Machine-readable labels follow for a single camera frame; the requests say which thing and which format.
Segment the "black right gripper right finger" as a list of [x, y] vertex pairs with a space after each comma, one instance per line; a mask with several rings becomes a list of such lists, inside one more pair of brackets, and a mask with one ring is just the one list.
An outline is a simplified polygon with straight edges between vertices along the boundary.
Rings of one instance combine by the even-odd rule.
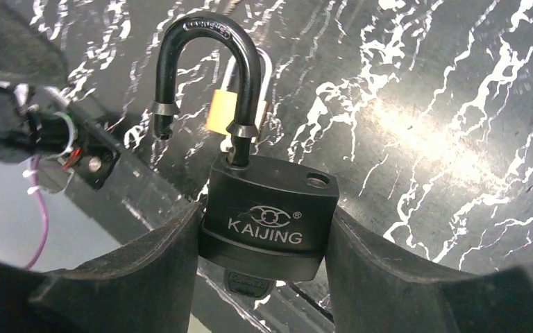
[[458, 271], [337, 208], [325, 265], [337, 332], [533, 332], [533, 264]]

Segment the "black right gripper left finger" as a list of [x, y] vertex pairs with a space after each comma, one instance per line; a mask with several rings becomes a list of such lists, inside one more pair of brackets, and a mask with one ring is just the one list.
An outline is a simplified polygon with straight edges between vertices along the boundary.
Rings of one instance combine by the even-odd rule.
[[72, 270], [0, 262], [0, 332], [186, 332], [201, 206]]

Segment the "black Kaijing padlock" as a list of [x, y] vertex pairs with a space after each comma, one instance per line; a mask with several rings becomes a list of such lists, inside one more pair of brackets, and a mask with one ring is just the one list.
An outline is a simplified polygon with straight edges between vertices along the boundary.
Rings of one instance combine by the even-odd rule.
[[225, 45], [238, 67], [234, 115], [226, 130], [232, 148], [210, 169], [199, 255], [265, 280], [310, 281], [325, 255], [339, 201], [337, 179], [316, 169], [251, 153], [257, 136], [262, 68], [257, 48], [235, 21], [215, 12], [177, 19], [164, 34], [151, 105], [154, 137], [169, 139], [176, 104], [177, 66], [185, 46], [200, 37]]

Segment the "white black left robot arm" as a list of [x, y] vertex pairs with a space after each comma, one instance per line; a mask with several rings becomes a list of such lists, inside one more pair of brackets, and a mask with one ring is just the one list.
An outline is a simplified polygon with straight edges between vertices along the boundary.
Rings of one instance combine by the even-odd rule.
[[66, 104], [56, 89], [67, 83], [60, 49], [0, 1], [0, 162], [63, 161], [99, 189], [120, 152], [86, 112]]

